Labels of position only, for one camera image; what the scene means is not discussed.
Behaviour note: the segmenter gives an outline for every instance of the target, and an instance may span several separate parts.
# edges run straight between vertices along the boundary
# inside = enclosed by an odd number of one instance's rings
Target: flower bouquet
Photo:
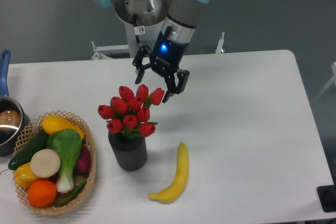
[[[119,87],[120,97],[112,97],[110,105],[99,105],[99,115],[107,120],[108,138],[117,162],[125,170],[140,169],[147,160],[145,138],[155,132],[156,122],[150,122],[150,106],[159,105],[164,91],[157,88],[151,94],[146,85],[134,92]]]

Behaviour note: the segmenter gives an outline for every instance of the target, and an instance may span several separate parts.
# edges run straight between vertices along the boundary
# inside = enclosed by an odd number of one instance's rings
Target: yellow bell pepper
[[[14,172],[15,182],[20,187],[30,187],[33,182],[39,179],[30,169],[30,162],[20,166]]]

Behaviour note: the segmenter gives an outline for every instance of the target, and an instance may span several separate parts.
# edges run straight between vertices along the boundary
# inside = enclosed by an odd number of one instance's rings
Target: woven basket
[[[87,183],[83,189],[83,191],[77,195],[77,197],[66,204],[65,206],[62,207],[55,207],[63,198],[67,197],[69,194],[60,194],[57,193],[57,197],[54,200],[53,203],[50,205],[43,207],[43,208],[37,208],[33,207],[29,204],[29,200],[27,199],[28,197],[28,189],[25,187],[20,187],[18,184],[15,184],[16,186],[16,192],[17,196],[20,198],[20,201],[29,208],[29,210],[41,214],[41,215],[57,215],[61,214],[64,212],[67,212],[76,206],[78,206],[80,203],[83,202],[83,200],[88,196],[90,191],[93,188],[93,185],[95,183],[95,178],[96,178],[96,167],[97,167],[97,160],[96,160],[96,150],[94,147],[94,142],[92,138],[91,131],[89,129],[89,126],[87,125],[86,122],[84,122],[83,119],[81,119],[79,116],[67,112],[67,111],[57,111],[57,112],[51,112],[51,113],[46,113],[43,116],[40,116],[37,119],[32,120],[28,126],[26,126],[22,131],[21,135],[18,137],[18,140],[16,142],[16,146],[14,148],[14,155],[16,155],[22,148],[25,147],[25,145],[32,140],[32,138],[36,135],[36,133],[41,129],[41,123],[42,120],[48,116],[48,115],[57,115],[57,116],[62,116],[63,118],[68,119],[70,122],[73,124],[77,125],[80,127],[84,132],[85,132],[85,139],[83,140],[85,143],[85,146],[88,148],[90,154],[91,154],[91,168],[90,172],[88,175],[83,176],[74,173],[74,182],[75,182],[75,187],[79,185],[84,179],[87,180]]]

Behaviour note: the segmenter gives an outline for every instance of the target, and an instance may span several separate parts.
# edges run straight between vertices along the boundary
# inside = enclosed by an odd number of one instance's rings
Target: pot
[[[21,105],[9,97],[7,74],[11,53],[4,50],[0,58],[0,156],[12,154],[21,131],[30,122]]]

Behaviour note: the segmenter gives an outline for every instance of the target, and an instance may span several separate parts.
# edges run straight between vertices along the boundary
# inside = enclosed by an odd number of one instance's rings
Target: tulip
[[[162,101],[163,96],[164,96],[164,91],[161,88],[155,89],[150,95],[152,104],[159,105]]]
[[[137,119],[139,122],[148,122],[151,114],[147,107],[142,107],[137,113]]]
[[[133,91],[126,86],[120,86],[119,87],[119,95],[121,97],[122,100],[130,100],[132,97],[134,97],[134,93]]]
[[[129,100],[128,106],[135,111],[138,111],[143,104],[143,100],[141,97],[133,97]]]
[[[112,107],[114,110],[119,113],[119,114],[124,114],[126,113],[128,109],[127,103],[122,100],[120,97],[112,97],[111,99]]]
[[[122,120],[122,123],[125,128],[131,130],[138,124],[138,119],[135,115],[126,115]]]
[[[136,92],[136,96],[141,97],[142,101],[145,101],[145,99],[149,96],[148,87],[145,84],[140,85]]]
[[[122,122],[119,119],[112,119],[106,127],[112,134],[117,134],[122,130]]]
[[[110,119],[113,117],[113,109],[107,105],[99,105],[98,106],[98,114],[103,119]]]
[[[154,132],[155,132],[155,126],[153,124],[150,124],[150,123],[140,124],[139,133],[142,136],[148,137],[152,135]]]

